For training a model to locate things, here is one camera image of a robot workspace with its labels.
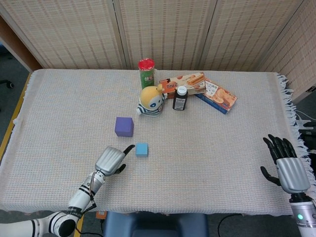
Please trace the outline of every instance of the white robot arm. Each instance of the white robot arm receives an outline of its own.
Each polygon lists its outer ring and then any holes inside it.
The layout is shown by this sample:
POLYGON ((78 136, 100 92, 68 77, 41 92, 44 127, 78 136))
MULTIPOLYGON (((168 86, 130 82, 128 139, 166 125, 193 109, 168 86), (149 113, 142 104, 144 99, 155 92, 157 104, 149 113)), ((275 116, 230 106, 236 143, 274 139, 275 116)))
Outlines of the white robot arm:
POLYGON ((270 134, 268 137, 272 142, 267 138, 263 140, 276 165, 278 178, 272 177, 263 166, 260 167, 261 172, 267 180, 282 186, 284 191, 291 194, 289 202, 301 236, 316 237, 316 208, 314 200, 305 194, 311 185, 302 161, 297 158, 288 140, 270 134))
POLYGON ((119 165, 134 147, 130 145, 124 152, 107 147, 96 162, 95 171, 86 178, 70 200, 67 213, 55 212, 42 219, 0 224, 0 237, 41 237, 46 233, 53 233, 58 237, 70 236, 82 215, 96 207, 93 197, 103 185, 105 177, 124 170, 126 165, 119 165))

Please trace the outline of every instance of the figurine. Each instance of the figurine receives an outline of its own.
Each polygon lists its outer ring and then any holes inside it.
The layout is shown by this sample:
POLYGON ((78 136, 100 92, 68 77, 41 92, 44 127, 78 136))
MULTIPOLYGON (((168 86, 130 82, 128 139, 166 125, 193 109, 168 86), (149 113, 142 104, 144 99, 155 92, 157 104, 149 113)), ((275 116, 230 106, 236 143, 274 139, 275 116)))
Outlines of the figurine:
POLYGON ((139 104, 136 109, 137 113, 151 117, 156 117, 161 113, 166 93, 162 93, 162 85, 147 86, 142 90, 139 97, 139 104))

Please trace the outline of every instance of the white tablecloth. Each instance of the white tablecloth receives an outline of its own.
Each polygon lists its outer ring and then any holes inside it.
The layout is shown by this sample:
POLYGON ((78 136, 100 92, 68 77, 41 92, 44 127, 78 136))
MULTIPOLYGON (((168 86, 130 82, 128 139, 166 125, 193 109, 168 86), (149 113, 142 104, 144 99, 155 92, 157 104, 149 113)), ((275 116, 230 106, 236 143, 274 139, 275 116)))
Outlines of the white tablecloth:
MULTIPOLYGON (((159 71, 156 78, 190 73, 159 71)), ((148 158, 132 151, 124 172, 106 180, 98 210, 290 214, 289 195, 260 172, 264 165, 276 175, 262 141, 268 133, 306 154, 287 118, 293 108, 285 105, 284 83, 275 73, 205 75, 238 97, 227 115, 190 96, 184 111, 167 100, 158 118, 139 116, 138 71, 34 72, 0 165, 0 208, 65 210, 106 146, 147 142, 148 158), (132 138, 116 136, 116 117, 133 118, 132 138)))

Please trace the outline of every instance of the woven screen panel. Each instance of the woven screen panel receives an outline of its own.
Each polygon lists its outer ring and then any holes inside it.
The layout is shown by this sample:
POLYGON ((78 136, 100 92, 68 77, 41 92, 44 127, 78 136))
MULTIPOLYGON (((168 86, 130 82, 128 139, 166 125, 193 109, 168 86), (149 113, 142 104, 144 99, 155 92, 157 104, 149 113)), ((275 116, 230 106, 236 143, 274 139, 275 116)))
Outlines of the woven screen panel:
POLYGON ((153 58, 157 69, 191 70, 215 0, 120 0, 132 69, 153 58))
POLYGON ((300 7, 259 70, 286 75, 294 100, 316 83, 316 0, 300 7))
POLYGON ((106 1, 2 0, 1 3, 38 51, 42 58, 37 60, 44 61, 45 67, 122 68, 106 1))
POLYGON ((219 0, 200 68, 251 71, 301 0, 219 0))

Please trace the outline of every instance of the pringles can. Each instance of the pringles can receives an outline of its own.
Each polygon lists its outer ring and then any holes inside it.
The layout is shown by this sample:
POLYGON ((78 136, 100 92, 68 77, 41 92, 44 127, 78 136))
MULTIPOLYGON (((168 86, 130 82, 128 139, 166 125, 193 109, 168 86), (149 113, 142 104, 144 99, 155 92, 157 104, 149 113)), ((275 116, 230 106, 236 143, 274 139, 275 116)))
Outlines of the pringles can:
POLYGON ((154 85, 155 62, 151 58, 144 58, 139 61, 138 68, 142 89, 154 85))

